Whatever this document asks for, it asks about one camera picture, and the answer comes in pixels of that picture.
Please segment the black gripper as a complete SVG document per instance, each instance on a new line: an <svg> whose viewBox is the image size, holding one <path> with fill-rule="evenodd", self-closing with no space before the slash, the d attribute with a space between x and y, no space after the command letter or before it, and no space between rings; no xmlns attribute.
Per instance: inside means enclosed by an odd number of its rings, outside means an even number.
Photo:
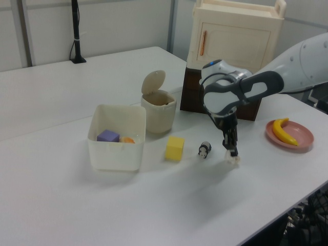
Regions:
<svg viewBox="0 0 328 246"><path fill-rule="evenodd" d="M223 131L223 141L222 145L225 147L226 150L229 151L232 157L238 156L237 150L237 116L236 113L231 113L225 115L224 117L221 116L214 116L214 123L215 126Z"/></svg>

